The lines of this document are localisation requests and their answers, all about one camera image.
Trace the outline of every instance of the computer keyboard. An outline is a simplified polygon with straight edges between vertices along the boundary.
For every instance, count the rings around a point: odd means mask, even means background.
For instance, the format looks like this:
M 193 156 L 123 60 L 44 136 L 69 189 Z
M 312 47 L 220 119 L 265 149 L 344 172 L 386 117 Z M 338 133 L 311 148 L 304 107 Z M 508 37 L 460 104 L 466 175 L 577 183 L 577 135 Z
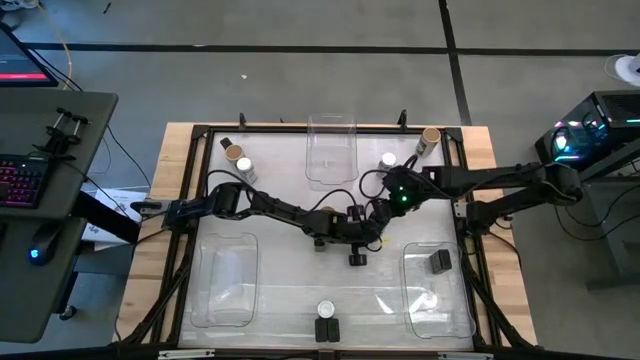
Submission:
M 49 164 L 39 156 L 0 154 L 0 207 L 37 208 Z

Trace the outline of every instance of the transparent container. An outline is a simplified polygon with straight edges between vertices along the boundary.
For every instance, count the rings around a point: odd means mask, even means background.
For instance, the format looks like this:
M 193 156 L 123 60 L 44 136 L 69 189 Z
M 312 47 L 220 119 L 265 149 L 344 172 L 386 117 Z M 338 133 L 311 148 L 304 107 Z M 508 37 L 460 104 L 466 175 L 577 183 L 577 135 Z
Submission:
M 313 190 L 343 188 L 358 178 L 356 120 L 317 114 L 307 123 L 306 175 Z
M 436 251 L 449 251 L 452 268 L 434 274 L 429 259 Z M 471 337 L 476 330 L 469 313 L 460 264 L 460 248 L 453 243 L 410 243 L 400 268 L 406 324 L 423 339 Z
M 201 328 L 246 326 L 253 319 L 257 283 L 255 236 L 211 234 L 202 239 L 191 323 Z

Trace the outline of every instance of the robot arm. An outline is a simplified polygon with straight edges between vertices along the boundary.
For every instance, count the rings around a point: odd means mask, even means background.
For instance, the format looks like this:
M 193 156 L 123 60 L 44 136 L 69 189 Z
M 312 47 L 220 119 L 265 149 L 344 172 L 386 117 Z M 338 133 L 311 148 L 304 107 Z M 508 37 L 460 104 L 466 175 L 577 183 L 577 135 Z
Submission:
M 243 220 L 261 215 L 298 227 L 314 239 L 316 247 L 325 243 L 351 245 L 352 266 L 366 265 L 359 248 L 380 239 L 384 228 L 394 217 L 416 210 L 429 199 L 455 200 L 474 190 L 524 188 L 492 202 L 456 203 L 456 216 L 466 218 L 469 233 L 486 233 L 496 219 L 544 203 L 570 205 L 582 197 L 577 172 L 562 164 L 527 164 L 484 170 L 465 170 L 450 166 L 426 166 L 416 172 L 408 166 L 392 168 L 383 179 L 388 199 L 373 198 L 373 212 L 367 217 L 362 205 L 347 208 L 346 213 L 333 210 L 305 210 L 240 182 L 216 186 L 204 197 L 176 200 L 168 204 L 138 203 L 133 206 L 141 214 L 149 208 L 156 213 L 166 211 L 163 228 L 182 231 L 203 216 L 213 215 L 227 220 Z M 238 210 L 242 193 L 251 195 L 250 206 Z

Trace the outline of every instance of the concrete floor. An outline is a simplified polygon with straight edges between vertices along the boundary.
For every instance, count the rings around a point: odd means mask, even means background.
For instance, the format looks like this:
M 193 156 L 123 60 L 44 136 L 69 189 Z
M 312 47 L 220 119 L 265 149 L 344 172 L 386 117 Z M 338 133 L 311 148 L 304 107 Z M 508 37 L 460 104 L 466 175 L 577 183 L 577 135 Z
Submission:
M 67 40 L 75 43 L 446 44 L 437 0 L 120 0 L 111 1 L 103 14 L 108 2 L 58 0 L 45 5 Z M 640 49 L 640 2 L 633 0 L 448 4 L 458 47 Z M 58 42 L 37 11 L 12 15 L 23 17 L 16 33 L 23 41 Z M 66 71 L 63 52 L 41 53 Z M 323 111 L 352 112 L 362 123 L 393 123 L 407 109 L 414 124 L 460 123 L 446 55 L 74 51 L 72 58 L 74 79 L 85 90 L 120 96 L 112 128 L 149 175 L 168 121 L 235 121 L 240 111 L 249 121 L 300 121 Z M 629 88 L 603 73 L 604 61 L 461 56 L 471 121 L 490 128 L 498 164 L 535 160 L 533 141 L 591 91 Z M 135 167 L 115 146 L 111 149 L 111 170 L 97 174 L 106 166 L 101 150 L 92 166 L 94 180 L 106 187 L 144 185 Z M 593 244 L 565 237 L 552 214 L 539 207 L 518 214 L 513 224 L 539 343 L 558 351 L 637 357 L 640 289 L 587 292 L 585 281 L 606 270 L 598 260 L 602 254 Z M 39 343 L 0 344 L 0 352 L 107 343 L 123 284 L 105 284 L 105 290 L 78 286 L 74 299 L 86 306 L 87 314 L 97 311 L 87 315 L 95 321 L 79 317 L 53 325 Z M 97 310 L 91 294 L 102 291 L 108 295 L 98 300 L 102 307 Z M 70 336 L 54 336 L 61 332 Z

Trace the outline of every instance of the desk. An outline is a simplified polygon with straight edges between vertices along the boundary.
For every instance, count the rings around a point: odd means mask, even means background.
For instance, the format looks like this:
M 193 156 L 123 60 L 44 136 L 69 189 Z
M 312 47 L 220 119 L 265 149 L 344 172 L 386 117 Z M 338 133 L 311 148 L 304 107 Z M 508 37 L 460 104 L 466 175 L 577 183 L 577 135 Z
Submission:
M 28 154 L 32 144 L 44 145 L 49 140 L 46 126 L 58 118 L 56 108 L 62 107 L 85 116 L 90 123 L 82 126 L 79 144 L 66 152 L 75 160 L 64 166 L 51 164 L 51 175 L 36 209 L 0 207 L 0 222 L 7 224 L 7 234 L 0 241 L 0 339 L 2 341 L 36 342 L 42 337 L 50 314 L 59 302 L 66 302 L 74 277 L 70 276 L 86 221 L 93 217 L 87 211 L 89 196 L 78 191 L 84 181 L 82 173 L 89 170 L 102 135 L 113 113 L 117 96 L 94 92 L 73 92 L 44 89 L 0 89 L 0 153 Z M 75 124 L 67 120 L 59 129 L 69 134 Z M 82 203 L 84 209 L 76 206 Z M 102 218 L 108 215 L 102 211 Z M 36 230 L 50 219 L 64 221 L 64 227 L 53 259 L 44 266 L 32 265 L 27 257 Z M 129 227 L 137 234 L 137 224 Z
M 151 198 L 171 200 L 179 197 L 193 125 L 194 123 L 169 123 L 167 125 L 153 186 L 150 192 Z M 215 125 L 237 126 L 237 124 L 231 123 L 216 123 Z M 274 127 L 306 126 L 306 124 L 277 123 L 251 125 Z M 462 134 L 469 168 L 482 169 L 496 166 L 488 128 L 479 126 L 462 127 Z M 203 148 L 203 146 L 198 147 L 193 168 L 194 174 L 197 174 L 199 171 Z M 189 198 L 192 198 L 195 194 L 197 180 L 197 176 L 192 177 L 189 187 Z M 474 192 L 474 196 L 477 200 L 491 201 L 501 197 L 502 191 L 476 191 Z M 161 222 L 161 219 L 152 219 L 145 222 L 140 236 L 143 237 L 157 231 Z M 498 227 L 493 227 L 491 230 L 510 242 L 513 242 L 511 231 L 505 231 Z M 136 325 L 147 314 L 158 296 L 167 257 L 169 238 L 169 233 L 163 233 L 141 243 L 136 248 L 118 319 L 118 330 L 123 337 L 126 337 L 133 331 Z M 522 274 L 515 253 L 491 236 L 483 237 L 482 241 L 487 259 L 491 288 L 496 303 L 520 334 L 529 342 L 536 343 Z M 182 240 L 176 258 L 176 268 L 182 258 L 184 243 L 185 241 Z M 485 340 L 489 342 L 489 325 L 486 311 L 477 297 L 475 302 L 478 304 L 479 328 Z M 175 296 L 167 307 L 162 329 L 162 340 L 168 336 L 173 319 L 174 305 Z

